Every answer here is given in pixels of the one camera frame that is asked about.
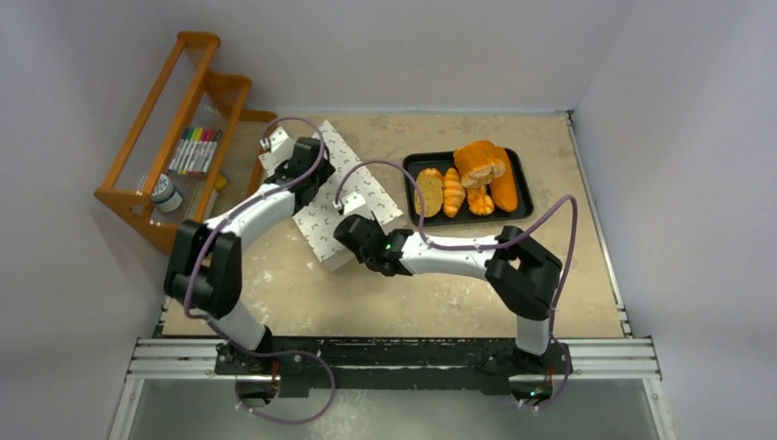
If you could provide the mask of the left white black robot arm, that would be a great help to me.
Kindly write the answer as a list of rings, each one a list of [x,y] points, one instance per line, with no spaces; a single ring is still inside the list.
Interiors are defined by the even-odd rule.
[[[308,206],[334,174],[325,144],[298,138],[257,191],[228,212],[178,227],[163,291],[236,347],[237,362],[260,375],[273,362],[272,333],[241,301],[245,247]]]

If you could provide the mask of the large fake bread loaf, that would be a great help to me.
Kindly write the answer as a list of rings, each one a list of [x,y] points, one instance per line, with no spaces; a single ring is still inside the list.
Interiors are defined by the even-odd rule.
[[[456,149],[453,157],[460,182],[466,189],[489,185],[507,168],[507,161],[501,158],[498,148],[487,140],[478,140]]]

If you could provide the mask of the white patterned paper bag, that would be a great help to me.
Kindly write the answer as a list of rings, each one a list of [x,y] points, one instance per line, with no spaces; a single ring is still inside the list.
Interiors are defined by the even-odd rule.
[[[406,225],[405,214],[348,146],[330,121],[319,125],[334,174],[307,207],[293,216],[313,253],[324,267],[337,270],[354,254],[334,239],[334,230],[348,215],[372,216],[384,232]]]

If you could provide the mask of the fake croissant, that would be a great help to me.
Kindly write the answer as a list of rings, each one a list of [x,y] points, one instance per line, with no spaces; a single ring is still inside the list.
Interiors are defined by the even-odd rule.
[[[465,199],[466,191],[456,168],[449,168],[443,176],[443,213],[454,218]]]

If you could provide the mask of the sliced seeded fake bread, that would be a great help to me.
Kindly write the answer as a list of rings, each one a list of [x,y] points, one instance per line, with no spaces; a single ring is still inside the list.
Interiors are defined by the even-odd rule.
[[[422,170],[416,178],[420,192],[415,191],[416,212],[424,218],[437,215],[443,208],[443,175],[435,168]]]

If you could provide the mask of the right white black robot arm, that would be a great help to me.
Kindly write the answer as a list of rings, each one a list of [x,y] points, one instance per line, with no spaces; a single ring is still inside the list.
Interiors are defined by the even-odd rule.
[[[535,373],[551,358],[553,298],[563,265],[552,252],[523,231],[505,226],[495,236],[480,238],[430,237],[410,229],[385,233],[378,221],[351,214],[334,230],[334,239],[357,261],[386,277],[442,273],[487,282],[516,315],[514,359]]]

